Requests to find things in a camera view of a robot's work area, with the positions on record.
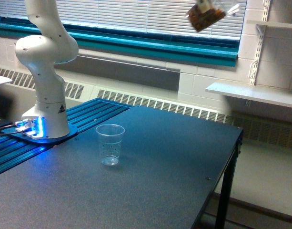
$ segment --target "shelf bracket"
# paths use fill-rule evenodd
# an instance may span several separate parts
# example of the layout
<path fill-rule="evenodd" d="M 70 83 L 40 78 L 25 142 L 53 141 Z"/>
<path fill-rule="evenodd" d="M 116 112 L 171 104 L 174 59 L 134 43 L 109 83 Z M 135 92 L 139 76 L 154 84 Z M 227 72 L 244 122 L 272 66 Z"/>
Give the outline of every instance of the shelf bracket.
<path fill-rule="evenodd" d="M 269 11 L 270 11 L 271 0 L 262 0 L 262 3 L 264 6 L 262 21 L 267 21 L 268 16 L 269 16 Z M 256 77 L 257 77 L 257 72 L 258 72 L 258 66 L 259 66 L 266 26 L 256 25 L 256 28 L 259 31 L 259 38 L 258 38 L 255 58 L 254 58 L 254 61 L 250 65 L 250 71 L 249 71 L 250 85 L 252 86 L 256 85 Z M 245 106 L 250 107 L 251 103 L 252 103 L 251 100 L 247 100 Z"/>
<path fill-rule="evenodd" d="M 256 25 L 256 28 L 257 28 L 259 34 L 260 34 L 261 36 L 264 36 L 266 26 L 265 26 L 265 25 Z"/>
<path fill-rule="evenodd" d="M 252 105 L 252 101 L 251 100 L 246 100 L 245 106 L 246 107 L 251 107 L 251 105 Z"/>

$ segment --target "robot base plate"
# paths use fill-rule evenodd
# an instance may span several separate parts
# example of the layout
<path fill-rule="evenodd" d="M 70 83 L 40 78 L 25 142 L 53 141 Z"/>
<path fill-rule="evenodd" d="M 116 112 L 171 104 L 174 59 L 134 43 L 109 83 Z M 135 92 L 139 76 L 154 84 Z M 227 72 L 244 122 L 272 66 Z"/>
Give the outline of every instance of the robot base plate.
<path fill-rule="evenodd" d="M 19 138 L 23 141 L 36 143 L 36 144 L 40 144 L 40 145 L 57 145 L 57 144 L 60 144 L 62 142 L 65 142 L 66 140 L 77 135 L 77 127 L 76 126 L 69 124 L 69 128 L 70 128 L 69 134 L 67 134 L 63 137 L 58 137 L 58 138 L 32 139 L 32 138 L 30 138 L 22 133 L 12 134 L 10 136 Z M 15 131 L 16 131 L 16 129 L 14 127 L 12 127 L 12 128 L 2 130 L 2 133 L 11 133 L 11 132 L 15 132 Z"/>

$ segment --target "plastic cup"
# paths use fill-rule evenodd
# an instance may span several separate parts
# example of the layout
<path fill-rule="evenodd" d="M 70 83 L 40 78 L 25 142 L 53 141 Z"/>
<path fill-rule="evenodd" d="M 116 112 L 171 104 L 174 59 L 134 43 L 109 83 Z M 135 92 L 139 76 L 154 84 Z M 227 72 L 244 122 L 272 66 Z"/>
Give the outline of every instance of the plastic cup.
<path fill-rule="evenodd" d="M 106 166 L 117 165 L 125 128 L 116 124 L 104 124 L 98 126 L 96 132 L 98 134 L 101 163 Z"/>

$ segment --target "robot arm logo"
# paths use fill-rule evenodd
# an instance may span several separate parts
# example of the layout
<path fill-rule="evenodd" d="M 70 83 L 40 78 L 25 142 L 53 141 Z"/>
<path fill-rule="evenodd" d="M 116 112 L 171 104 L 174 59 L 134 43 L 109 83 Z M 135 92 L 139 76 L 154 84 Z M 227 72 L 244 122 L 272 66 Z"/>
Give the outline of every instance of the robot arm logo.
<path fill-rule="evenodd" d="M 62 112 L 65 112 L 65 108 L 64 108 L 63 104 L 61 104 L 61 107 L 60 107 L 58 113 L 62 113 Z"/>

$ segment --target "window blinds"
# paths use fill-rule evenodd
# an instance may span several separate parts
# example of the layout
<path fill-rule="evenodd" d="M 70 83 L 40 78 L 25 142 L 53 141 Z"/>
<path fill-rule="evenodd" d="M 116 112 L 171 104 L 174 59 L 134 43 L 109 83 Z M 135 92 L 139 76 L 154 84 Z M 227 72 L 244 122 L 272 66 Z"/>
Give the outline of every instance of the window blinds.
<path fill-rule="evenodd" d="M 239 40 L 247 0 L 240 11 L 196 33 L 186 18 L 195 0 L 57 0 L 65 24 Z M 26 19 L 24 0 L 0 0 L 0 16 Z"/>

